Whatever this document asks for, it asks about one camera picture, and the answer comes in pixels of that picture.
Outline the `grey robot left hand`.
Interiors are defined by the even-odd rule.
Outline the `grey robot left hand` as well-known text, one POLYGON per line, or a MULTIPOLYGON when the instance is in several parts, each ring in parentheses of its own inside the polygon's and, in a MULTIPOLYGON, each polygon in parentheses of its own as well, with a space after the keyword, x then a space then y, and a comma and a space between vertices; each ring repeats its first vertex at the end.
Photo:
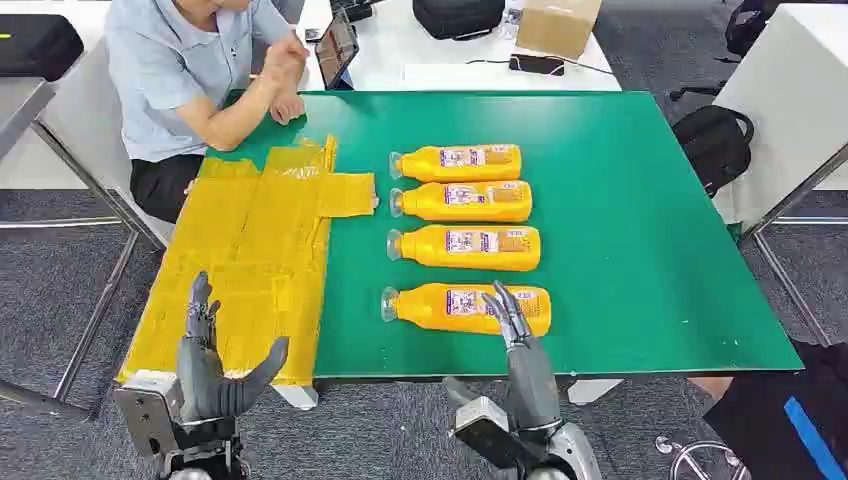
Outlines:
POLYGON ((279 337, 262 362, 245 376, 226 376, 217 350, 216 314, 220 302, 209 301, 211 292, 208 274, 199 272, 190 288, 185 333, 177 352, 176 373, 183 393, 180 416, 185 422, 237 418, 246 413, 288 356, 289 339, 279 337))

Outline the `person's left hand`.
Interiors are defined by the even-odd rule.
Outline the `person's left hand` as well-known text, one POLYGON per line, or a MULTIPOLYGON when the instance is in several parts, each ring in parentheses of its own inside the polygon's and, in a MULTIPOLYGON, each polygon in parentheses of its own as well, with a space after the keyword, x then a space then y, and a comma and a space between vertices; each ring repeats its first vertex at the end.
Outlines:
POLYGON ((271 118, 280 125, 288 125, 305 114, 304 101, 297 92, 281 92, 271 103, 271 118))

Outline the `person's right hand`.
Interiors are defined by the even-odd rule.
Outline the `person's right hand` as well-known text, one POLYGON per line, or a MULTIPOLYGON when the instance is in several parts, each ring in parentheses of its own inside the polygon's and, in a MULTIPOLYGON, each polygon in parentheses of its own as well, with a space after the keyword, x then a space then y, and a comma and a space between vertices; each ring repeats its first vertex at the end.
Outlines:
POLYGON ((266 49, 259 78, 270 80, 285 91, 296 91, 308 56, 299 37, 293 32, 287 33, 266 49))

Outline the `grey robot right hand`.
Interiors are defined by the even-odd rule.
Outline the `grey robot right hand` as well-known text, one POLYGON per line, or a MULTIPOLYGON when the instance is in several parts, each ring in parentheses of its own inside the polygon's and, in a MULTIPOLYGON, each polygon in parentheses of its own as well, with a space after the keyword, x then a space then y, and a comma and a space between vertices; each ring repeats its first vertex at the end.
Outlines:
POLYGON ((495 293, 482 294, 493 310, 505 344, 508 374, 510 429, 522 436, 548 440, 563 425, 559 390, 551 363, 520 308, 517 297, 500 281, 495 293))

